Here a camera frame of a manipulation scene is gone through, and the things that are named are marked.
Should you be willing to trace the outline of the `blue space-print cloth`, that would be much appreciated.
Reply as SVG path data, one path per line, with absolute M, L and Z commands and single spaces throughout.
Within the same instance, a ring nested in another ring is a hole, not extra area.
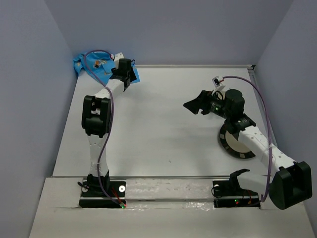
M 81 70 L 85 70 L 89 76 L 98 81 L 96 77 L 88 70 L 87 65 L 91 71 L 103 82 L 107 84 L 112 76 L 111 69 L 115 67 L 113 62 L 114 55 L 101 51 L 94 51 L 89 53 L 84 60 L 86 53 L 80 53 L 73 59 L 73 67 L 77 74 L 80 74 Z

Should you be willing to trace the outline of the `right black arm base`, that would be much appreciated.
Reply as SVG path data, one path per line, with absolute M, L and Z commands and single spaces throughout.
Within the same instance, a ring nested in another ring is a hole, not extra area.
M 211 194 L 215 208 L 260 208 L 260 198 L 256 192 L 245 189 L 233 189 L 229 180 L 214 180 Z

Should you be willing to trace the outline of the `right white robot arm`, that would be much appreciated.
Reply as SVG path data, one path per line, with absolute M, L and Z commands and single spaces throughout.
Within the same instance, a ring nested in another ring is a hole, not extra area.
M 232 172 L 228 180 L 213 187 L 216 199 L 254 192 L 263 201 L 267 194 L 280 210 L 308 200 L 313 195 L 310 166 L 296 162 L 269 143 L 256 123 L 244 113 L 243 94 L 236 89 L 225 92 L 203 90 L 197 98 L 184 103 L 193 114 L 213 113 L 224 118 L 219 131 L 223 148 L 240 159 L 258 158 L 268 169 L 267 177 L 251 173 L 250 169 Z

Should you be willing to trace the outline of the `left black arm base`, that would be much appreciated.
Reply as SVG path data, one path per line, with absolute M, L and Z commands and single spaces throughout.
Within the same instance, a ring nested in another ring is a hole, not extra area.
M 86 178 L 78 181 L 81 187 L 79 207 L 81 208 L 107 208 L 107 209 L 124 209 L 126 208 L 126 181 L 110 180 L 109 188 L 105 195 L 100 188 L 99 181 L 96 185 L 89 185 Z

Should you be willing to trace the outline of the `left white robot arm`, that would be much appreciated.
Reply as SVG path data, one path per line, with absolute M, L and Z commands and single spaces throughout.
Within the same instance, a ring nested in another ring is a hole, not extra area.
M 87 95 L 83 100 L 81 125 L 90 146 L 91 177 L 108 176 L 106 162 L 106 144 L 112 128 L 114 118 L 114 99 L 123 94 L 132 82 L 137 80 L 132 67 L 132 60 L 116 59 L 112 75 L 105 88 L 94 95 Z

